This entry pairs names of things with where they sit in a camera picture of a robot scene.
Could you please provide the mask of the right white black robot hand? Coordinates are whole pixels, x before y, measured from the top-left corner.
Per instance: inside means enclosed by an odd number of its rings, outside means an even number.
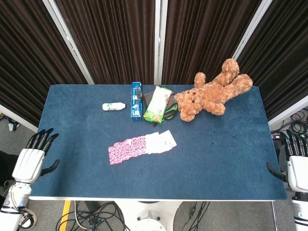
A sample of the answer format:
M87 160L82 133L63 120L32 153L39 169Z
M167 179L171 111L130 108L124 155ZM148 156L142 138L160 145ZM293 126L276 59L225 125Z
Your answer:
M267 162L268 171L276 178L288 183L294 192L308 192L308 141L287 130L281 133L284 143L287 174L277 172L271 163Z

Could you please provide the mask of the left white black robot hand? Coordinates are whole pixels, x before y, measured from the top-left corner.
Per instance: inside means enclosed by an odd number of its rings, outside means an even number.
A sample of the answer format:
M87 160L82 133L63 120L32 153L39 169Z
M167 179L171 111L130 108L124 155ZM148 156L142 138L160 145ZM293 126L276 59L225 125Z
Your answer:
M52 135L53 128L41 130L34 134L28 141L26 147L20 152L12 177L16 182L32 184L39 177L53 172L59 165L57 159L48 167L43 168L43 162L53 141L59 136L58 133Z

